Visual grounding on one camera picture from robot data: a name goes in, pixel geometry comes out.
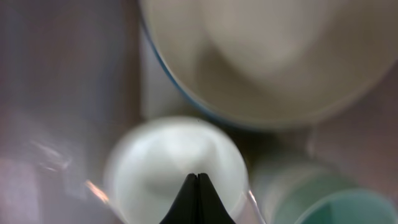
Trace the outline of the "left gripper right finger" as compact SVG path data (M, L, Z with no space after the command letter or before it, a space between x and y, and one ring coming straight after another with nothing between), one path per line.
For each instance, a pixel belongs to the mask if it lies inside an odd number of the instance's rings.
M205 173L198 174L197 181L197 223L235 224L226 211L209 176Z

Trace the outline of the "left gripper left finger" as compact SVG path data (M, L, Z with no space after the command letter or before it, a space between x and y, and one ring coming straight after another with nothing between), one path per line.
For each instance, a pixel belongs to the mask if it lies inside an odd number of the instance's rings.
M197 176L188 174L173 204L160 224L195 224L197 212Z

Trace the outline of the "cream white bowl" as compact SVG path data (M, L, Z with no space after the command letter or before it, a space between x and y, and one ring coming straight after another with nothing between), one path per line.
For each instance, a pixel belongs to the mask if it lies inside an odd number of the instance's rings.
M396 1L143 0L139 6L175 86L206 114L241 127L327 119L397 62Z

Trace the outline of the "mint green cup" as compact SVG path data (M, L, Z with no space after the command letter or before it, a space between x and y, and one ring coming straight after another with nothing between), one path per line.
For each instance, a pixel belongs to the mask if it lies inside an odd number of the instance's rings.
M256 166L251 192L266 223L397 223L387 198L309 162Z

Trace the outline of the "white small bowl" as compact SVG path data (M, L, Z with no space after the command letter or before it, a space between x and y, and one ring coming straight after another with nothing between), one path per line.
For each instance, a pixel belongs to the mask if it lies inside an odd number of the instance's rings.
M104 187L123 223L159 223L186 176L200 173L238 220L249 190L244 159L224 131L198 118L159 118L130 130L111 151Z

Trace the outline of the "dark blue bowl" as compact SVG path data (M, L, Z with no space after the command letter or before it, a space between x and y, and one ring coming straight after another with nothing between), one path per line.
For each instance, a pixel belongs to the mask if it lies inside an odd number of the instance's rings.
M255 126L223 118L196 102L178 85L158 54L144 19L140 21L141 115L144 119L166 116L201 116L217 125L252 132L276 132L277 126Z

